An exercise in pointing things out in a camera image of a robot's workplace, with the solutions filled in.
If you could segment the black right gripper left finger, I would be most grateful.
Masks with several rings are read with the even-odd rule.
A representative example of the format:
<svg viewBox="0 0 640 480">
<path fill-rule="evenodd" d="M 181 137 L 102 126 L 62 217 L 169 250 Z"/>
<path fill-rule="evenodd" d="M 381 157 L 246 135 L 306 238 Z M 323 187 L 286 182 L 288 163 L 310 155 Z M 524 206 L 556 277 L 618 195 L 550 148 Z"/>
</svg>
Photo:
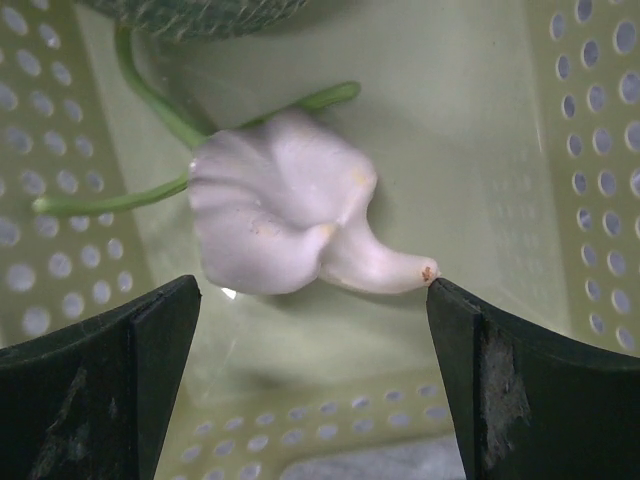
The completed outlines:
<svg viewBox="0 0 640 480">
<path fill-rule="evenodd" d="M 183 275 L 2 349 L 2 478 L 153 478 L 200 305 Z"/>
</svg>

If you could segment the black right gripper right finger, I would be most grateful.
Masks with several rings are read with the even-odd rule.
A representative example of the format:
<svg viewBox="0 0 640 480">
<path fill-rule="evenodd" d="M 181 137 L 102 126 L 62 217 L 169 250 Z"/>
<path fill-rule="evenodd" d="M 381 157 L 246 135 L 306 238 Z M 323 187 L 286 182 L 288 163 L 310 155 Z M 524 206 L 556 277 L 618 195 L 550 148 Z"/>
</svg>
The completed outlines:
<svg viewBox="0 0 640 480">
<path fill-rule="evenodd" d="M 440 278 L 427 317 L 469 479 L 636 479 L 639 360 Z"/>
</svg>

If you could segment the white toy garlic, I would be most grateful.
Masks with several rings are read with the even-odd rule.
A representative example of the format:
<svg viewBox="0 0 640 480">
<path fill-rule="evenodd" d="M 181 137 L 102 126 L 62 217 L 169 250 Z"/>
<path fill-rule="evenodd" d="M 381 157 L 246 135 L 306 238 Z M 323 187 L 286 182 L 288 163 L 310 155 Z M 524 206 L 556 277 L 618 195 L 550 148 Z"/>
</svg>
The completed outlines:
<svg viewBox="0 0 640 480">
<path fill-rule="evenodd" d="M 436 260 L 374 234 L 377 180 L 363 151 L 300 110 L 215 133 L 188 170 L 204 276 L 250 295 L 290 294 L 317 280 L 377 295 L 431 285 Z"/>
</svg>

